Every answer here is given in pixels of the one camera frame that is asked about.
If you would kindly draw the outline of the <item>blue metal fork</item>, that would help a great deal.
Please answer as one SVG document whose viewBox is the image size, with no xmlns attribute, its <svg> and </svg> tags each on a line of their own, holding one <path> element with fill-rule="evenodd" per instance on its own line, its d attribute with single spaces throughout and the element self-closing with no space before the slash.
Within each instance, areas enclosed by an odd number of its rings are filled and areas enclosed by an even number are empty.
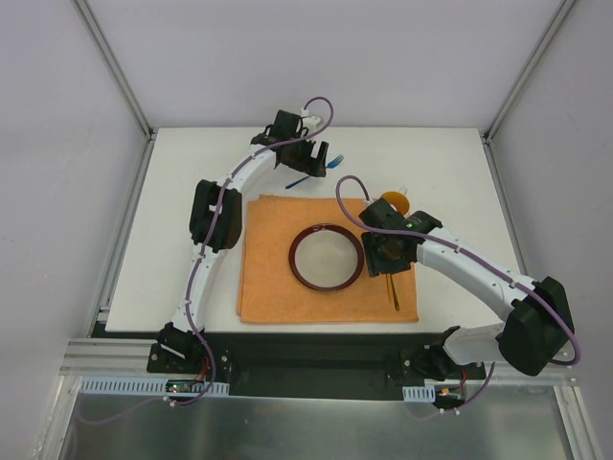
<svg viewBox="0 0 613 460">
<path fill-rule="evenodd" d="M 326 165 L 326 169 L 329 170 L 329 169 L 334 169 L 334 168 L 338 167 L 343 162 L 343 160 L 344 160 L 344 155 L 343 154 L 337 155 L 335 158 L 333 158 L 332 160 L 330 160 L 328 162 L 328 164 Z M 294 182 L 292 182 L 290 184 L 287 184 L 284 188 L 286 190 L 289 190 L 289 189 L 291 189 L 291 188 L 293 188 L 293 187 L 295 187 L 295 186 L 305 182 L 306 180 L 308 180 L 308 176 L 302 177 L 299 180 L 296 180 L 296 181 L 294 181 Z"/>
</svg>

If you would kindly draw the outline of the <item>gold spoon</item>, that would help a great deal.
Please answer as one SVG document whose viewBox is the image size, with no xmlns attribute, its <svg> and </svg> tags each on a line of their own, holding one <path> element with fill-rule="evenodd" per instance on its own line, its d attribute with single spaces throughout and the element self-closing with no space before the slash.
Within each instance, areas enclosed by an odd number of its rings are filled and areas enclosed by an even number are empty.
<svg viewBox="0 0 613 460">
<path fill-rule="evenodd" d="M 400 303 L 397 297 L 397 290 L 395 287 L 395 283 L 394 283 L 394 279 L 393 279 L 393 275 L 392 274 L 387 274 L 386 275 L 386 281 L 387 281 L 387 286 L 388 286 L 388 290 L 389 290 L 389 297 L 391 302 L 394 305 L 394 308 L 396 311 L 400 311 Z"/>
<path fill-rule="evenodd" d="M 386 279 L 386 287 L 388 291 L 389 301 L 394 303 L 395 302 L 395 287 L 394 287 L 392 275 L 386 274 L 385 279 Z"/>
</svg>

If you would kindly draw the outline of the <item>white floral mug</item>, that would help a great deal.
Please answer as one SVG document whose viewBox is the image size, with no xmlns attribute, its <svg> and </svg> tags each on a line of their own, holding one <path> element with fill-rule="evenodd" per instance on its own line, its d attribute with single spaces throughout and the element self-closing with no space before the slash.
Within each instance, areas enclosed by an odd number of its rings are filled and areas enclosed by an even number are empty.
<svg viewBox="0 0 613 460">
<path fill-rule="evenodd" d="M 407 193 L 407 188 L 402 186 L 397 190 L 384 192 L 380 197 L 387 201 L 395 211 L 406 217 L 410 214 L 411 209 Z"/>
</svg>

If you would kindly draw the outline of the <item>red rimmed plate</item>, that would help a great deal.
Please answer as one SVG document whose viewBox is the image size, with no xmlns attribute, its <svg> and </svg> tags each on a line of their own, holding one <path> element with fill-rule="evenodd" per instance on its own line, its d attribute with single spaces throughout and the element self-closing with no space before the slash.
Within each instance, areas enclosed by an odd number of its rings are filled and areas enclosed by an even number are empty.
<svg viewBox="0 0 613 460">
<path fill-rule="evenodd" d="M 335 292 L 360 277 L 365 255 L 358 238 L 347 228 L 319 223 L 302 230 L 288 250 L 293 276 L 306 288 Z"/>
</svg>

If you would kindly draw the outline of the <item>orange cloth placemat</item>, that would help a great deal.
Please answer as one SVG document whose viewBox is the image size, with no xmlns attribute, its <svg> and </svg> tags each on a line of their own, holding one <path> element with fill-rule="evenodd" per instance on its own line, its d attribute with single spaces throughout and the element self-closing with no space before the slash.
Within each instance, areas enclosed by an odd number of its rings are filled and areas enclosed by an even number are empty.
<svg viewBox="0 0 613 460">
<path fill-rule="evenodd" d="M 304 286 L 291 272 L 290 245 L 312 225 L 335 224 L 359 237 L 333 198 L 263 195 L 247 204 L 240 320 L 251 324 L 404 323 L 417 322 L 415 271 L 393 276 L 399 307 L 385 278 L 364 269 L 354 283 L 335 292 Z"/>
</svg>

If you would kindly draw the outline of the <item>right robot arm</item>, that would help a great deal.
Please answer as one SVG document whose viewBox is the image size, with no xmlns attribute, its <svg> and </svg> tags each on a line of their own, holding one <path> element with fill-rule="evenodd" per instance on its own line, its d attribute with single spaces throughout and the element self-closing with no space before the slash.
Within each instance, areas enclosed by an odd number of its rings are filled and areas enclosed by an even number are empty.
<svg viewBox="0 0 613 460">
<path fill-rule="evenodd" d="M 480 361 L 506 361 L 535 377 L 570 340 L 572 315 L 563 285 L 536 281 L 477 255 L 443 224 L 423 211 L 405 217 L 385 199 L 359 215 L 370 276 L 398 274 L 415 264 L 429 267 L 464 288 L 498 317 L 477 328 L 453 326 L 411 359 L 413 369 L 433 380 L 456 376 Z"/>
</svg>

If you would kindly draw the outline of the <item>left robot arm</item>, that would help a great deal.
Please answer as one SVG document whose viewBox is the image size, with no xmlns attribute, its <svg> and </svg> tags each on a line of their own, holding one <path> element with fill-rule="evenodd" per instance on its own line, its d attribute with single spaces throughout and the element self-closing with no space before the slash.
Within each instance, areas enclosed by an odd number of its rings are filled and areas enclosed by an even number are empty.
<svg viewBox="0 0 613 460">
<path fill-rule="evenodd" d="M 147 371 L 188 374 L 210 367 L 215 360 L 199 340 L 204 312 L 221 265 L 243 228 L 244 196 L 280 165 L 311 177 L 326 175 L 329 144 L 314 137 L 329 126 L 308 109 L 279 110 L 272 124 L 252 138 L 247 156 L 216 181 L 196 185 L 189 221 L 193 243 L 190 274 L 170 320 L 151 346 Z"/>
</svg>

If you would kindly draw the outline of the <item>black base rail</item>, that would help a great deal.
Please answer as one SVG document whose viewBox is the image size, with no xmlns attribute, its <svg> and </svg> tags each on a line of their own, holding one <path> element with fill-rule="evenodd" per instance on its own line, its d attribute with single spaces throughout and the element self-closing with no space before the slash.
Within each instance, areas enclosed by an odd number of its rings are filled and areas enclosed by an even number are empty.
<svg viewBox="0 0 613 460">
<path fill-rule="evenodd" d="M 443 357 L 436 333 L 191 333 L 165 327 L 152 374 L 208 378 L 233 396 L 399 401 L 427 380 L 481 380 L 485 371 Z"/>
</svg>

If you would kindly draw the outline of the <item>left aluminium frame post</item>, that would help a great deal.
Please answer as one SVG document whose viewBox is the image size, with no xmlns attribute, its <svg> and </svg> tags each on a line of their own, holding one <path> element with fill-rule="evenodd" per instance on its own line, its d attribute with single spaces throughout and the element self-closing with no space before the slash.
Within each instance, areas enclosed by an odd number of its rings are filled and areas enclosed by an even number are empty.
<svg viewBox="0 0 613 460">
<path fill-rule="evenodd" d="M 139 130 L 147 140 L 151 139 L 154 134 L 154 128 L 149 123 L 145 111 L 140 105 L 90 2 L 86 0 L 74 0 L 72 4 L 98 49 L 104 65 L 110 72 Z"/>
</svg>

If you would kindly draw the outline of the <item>aluminium frame post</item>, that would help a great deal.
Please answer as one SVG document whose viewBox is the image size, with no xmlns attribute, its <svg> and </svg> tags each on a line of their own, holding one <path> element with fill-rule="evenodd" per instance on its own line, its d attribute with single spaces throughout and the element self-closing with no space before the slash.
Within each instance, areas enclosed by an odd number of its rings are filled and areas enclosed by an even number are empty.
<svg viewBox="0 0 613 460">
<path fill-rule="evenodd" d="M 145 111 L 140 105 L 90 2 L 86 0 L 74 0 L 72 4 L 98 49 L 104 65 L 110 72 L 139 130 L 147 140 L 151 139 L 154 134 L 154 128 L 149 123 Z"/>
<path fill-rule="evenodd" d="M 556 9 L 546 24 L 546 27 L 539 39 L 531 50 L 526 62 L 513 81 L 509 92 L 496 111 L 491 123 L 484 130 L 482 140 L 486 145 L 490 145 L 501 126 L 505 123 L 511 110 L 519 100 L 521 94 L 528 85 L 534 72 L 537 70 L 541 61 L 545 58 L 550 47 L 556 40 L 561 29 L 567 22 L 569 16 L 578 5 L 578 0 L 563 0 L 558 3 Z"/>
</svg>

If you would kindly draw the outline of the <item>aluminium front rail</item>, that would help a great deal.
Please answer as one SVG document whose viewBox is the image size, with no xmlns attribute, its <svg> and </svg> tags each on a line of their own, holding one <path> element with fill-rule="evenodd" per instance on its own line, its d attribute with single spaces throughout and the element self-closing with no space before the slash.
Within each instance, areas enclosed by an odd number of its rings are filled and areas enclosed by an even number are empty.
<svg viewBox="0 0 613 460">
<path fill-rule="evenodd" d="M 58 373 L 61 376 L 159 377 L 182 379 L 196 372 L 147 370 L 151 339 L 74 338 L 68 343 Z M 537 377 L 527 377 L 506 363 L 495 366 L 492 383 L 498 385 L 578 386 L 573 368 L 547 366 Z"/>
</svg>

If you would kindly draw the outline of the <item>right aluminium frame post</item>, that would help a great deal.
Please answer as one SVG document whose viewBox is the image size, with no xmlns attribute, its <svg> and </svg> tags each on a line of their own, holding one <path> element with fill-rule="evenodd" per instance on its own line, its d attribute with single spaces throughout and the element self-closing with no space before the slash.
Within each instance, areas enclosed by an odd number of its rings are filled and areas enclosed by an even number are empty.
<svg viewBox="0 0 613 460">
<path fill-rule="evenodd" d="M 578 5 L 578 0 L 563 0 L 558 3 L 556 9 L 546 24 L 546 27 L 539 39 L 531 50 L 526 62 L 513 81 L 509 92 L 496 111 L 491 123 L 484 130 L 482 140 L 486 145 L 490 145 L 501 126 L 505 123 L 511 110 L 519 100 L 521 94 L 528 85 L 534 72 L 537 70 L 541 61 L 545 58 L 550 47 L 556 40 L 561 29 L 567 22 L 569 16 Z"/>
</svg>

